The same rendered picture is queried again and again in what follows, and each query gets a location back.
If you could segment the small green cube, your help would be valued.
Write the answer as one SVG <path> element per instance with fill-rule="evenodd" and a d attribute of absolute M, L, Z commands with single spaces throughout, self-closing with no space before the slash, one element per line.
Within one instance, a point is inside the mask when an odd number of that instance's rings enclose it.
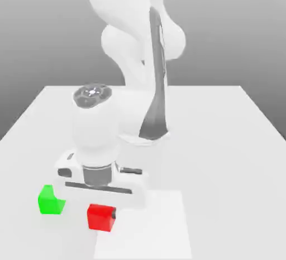
<path fill-rule="evenodd" d="M 60 215 L 65 203 L 65 200 L 59 199 L 54 195 L 52 185 L 44 185 L 38 196 L 38 206 L 42 214 Z"/>

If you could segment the small red cube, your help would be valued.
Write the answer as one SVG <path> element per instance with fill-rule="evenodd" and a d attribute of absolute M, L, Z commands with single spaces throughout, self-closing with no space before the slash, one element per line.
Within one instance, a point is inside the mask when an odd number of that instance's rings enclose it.
<path fill-rule="evenodd" d="M 110 232 L 116 219 L 113 206 L 90 204 L 87 209 L 88 227 L 92 230 Z"/>

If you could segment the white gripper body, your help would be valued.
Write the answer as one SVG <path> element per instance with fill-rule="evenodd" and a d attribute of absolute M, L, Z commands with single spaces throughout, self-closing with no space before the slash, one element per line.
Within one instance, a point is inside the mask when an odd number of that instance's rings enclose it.
<path fill-rule="evenodd" d="M 148 191 L 144 183 L 118 183 L 115 186 L 90 187 L 84 183 L 56 179 L 56 197 L 71 204 L 99 204 L 117 209 L 143 208 L 147 203 Z"/>

